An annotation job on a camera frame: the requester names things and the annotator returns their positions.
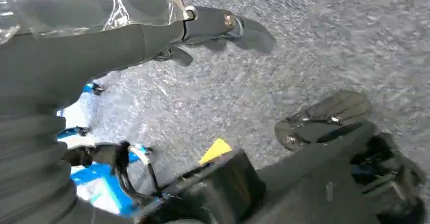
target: plastic wrap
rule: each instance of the plastic wrap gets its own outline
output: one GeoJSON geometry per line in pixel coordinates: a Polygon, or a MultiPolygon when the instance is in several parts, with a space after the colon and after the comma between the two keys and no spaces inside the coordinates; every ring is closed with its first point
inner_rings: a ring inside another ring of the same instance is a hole
{"type": "Polygon", "coordinates": [[[187,17],[182,0],[0,0],[0,44],[17,32],[58,37],[187,17]]]}

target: yellow tag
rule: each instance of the yellow tag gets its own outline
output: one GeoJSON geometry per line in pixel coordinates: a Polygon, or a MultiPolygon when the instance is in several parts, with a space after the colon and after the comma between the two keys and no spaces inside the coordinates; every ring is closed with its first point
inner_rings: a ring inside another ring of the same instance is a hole
{"type": "Polygon", "coordinates": [[[223,139],[218,138],[206,151],[202,159],[200,159],[199,164],[202,165],[224,153],[230,152],[231,150],[231,147],[225,141],[223,141],[223,139]]]}

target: bolt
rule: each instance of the bolt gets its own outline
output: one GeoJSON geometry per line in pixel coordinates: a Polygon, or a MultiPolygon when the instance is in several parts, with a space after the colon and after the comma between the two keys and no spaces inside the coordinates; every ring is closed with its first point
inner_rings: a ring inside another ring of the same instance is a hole
{"type": "Polygon", "coordinates": [[[233,14],[226,14],[224,18],[224,24],[228,28],[233,28],[236,25],[236,18],[233,14]]]}

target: black equipment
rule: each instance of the black equipment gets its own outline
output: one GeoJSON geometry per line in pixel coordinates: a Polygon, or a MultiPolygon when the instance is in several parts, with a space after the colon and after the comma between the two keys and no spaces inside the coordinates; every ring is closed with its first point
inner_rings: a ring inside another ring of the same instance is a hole
{"type": "Polygon", "coordinates": [[[222,155],[144,195],[136,221],[424,223],[425,176],[365,120],[369,112],[363,95],[336,93],[277,124],[280,142],[301,142],[297,153],[258,171],[243,150],[222,155]]]}

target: blue and white object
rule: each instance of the blue and white object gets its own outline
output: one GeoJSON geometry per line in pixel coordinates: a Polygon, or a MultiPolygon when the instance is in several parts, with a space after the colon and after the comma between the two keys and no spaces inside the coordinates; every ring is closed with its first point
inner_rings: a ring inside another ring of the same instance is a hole
{"type": "MultiPolygon", "coordinates": [[[[149,162],[148,150],[143,145],[131,146],[129,150],[130,163],[149,162]]],[[[111,176],[109,165],[93,163],[87,168],[80,167],[72,170],[70,179],[77,185],[78,196],[95,207],[124,217],[133,213],[133,201],[122,191],[116,177],[111,176]]]]}

